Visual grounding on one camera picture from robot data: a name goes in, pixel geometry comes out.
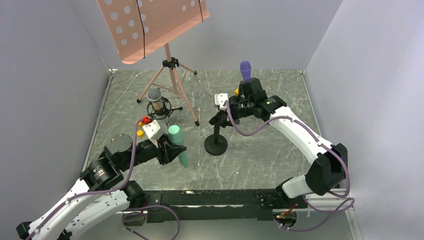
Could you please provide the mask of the purple microphone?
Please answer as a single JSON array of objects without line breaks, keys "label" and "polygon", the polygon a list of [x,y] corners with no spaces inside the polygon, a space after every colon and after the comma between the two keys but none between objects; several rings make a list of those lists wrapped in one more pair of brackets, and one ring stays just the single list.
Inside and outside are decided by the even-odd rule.
[{"label": "purple microphone", "polygon": [[247,81],[252,77],[252,67],[249,61],[242,61],[239,65],[239,70],[243,81]]}]

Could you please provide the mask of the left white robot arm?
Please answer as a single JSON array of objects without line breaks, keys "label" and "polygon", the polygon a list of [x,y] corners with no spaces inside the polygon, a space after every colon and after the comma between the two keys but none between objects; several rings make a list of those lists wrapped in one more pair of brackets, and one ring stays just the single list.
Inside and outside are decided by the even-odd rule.
[{"label": "left white robot arm", "polygon": [[16,227],[19,238],[76,240],[113,214],[142,207],[148,202],[145,192],[136,181],[125,180],[123,172],[153,159],[169,164],[186,149],[172,143],[166,133],[157,144],[150,140],[135,144],[128,134],[115,135],[54,207]]}]

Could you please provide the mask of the glitter silver microphone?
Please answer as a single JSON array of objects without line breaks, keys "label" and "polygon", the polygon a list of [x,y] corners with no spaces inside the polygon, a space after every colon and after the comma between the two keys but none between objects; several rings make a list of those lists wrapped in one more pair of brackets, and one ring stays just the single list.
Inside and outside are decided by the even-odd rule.
[{"label": "glitter silver microphone", "polygon": [[161,111],[164,108],[162,92],[158,87],[152,87],[147,91],[147,99],[155,111]]}]

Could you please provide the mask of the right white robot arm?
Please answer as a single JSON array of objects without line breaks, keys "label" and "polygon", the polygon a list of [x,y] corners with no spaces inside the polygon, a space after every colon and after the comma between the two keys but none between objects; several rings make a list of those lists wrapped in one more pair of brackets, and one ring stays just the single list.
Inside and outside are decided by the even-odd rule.
[{"label": "right white robot arm", "polygon": [[275,188],[283,200],[308,194],[323,196],[342,181],[346,181],[347,188],[350,187],[347,148],[342,143],[333,144],[313,131],[277,95],[267,96],[259,79],[253,77],[241,81],[236,95],[215,94],[214,104],[217,113],[209,120],[214,127],[213,134],[204,142],[210,155],[219,156],[227,150],[227,140],[219,133],[221,128],[234,127],[239,134],[249,137],[270,125],[306,157],[309,170]]}]

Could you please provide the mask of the teal microphone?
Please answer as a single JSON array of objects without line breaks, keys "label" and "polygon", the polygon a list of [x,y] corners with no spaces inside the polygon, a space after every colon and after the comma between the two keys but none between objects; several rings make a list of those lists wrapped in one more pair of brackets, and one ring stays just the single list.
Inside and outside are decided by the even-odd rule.
[{"label": "teal microphone", "polygon": [[[185,146],[184,145],[184,134],[183,134],[181,128],[178,125],[171,125],[168,128],[168,136],[169,136],[170,141],[173,144],[181,146],[181,147]],[[184,168],[189,167],[189,158],[188,158],[188,155],[187,155],[185,150],[178,155],[178,159],[179,159],[180,164]]]}]

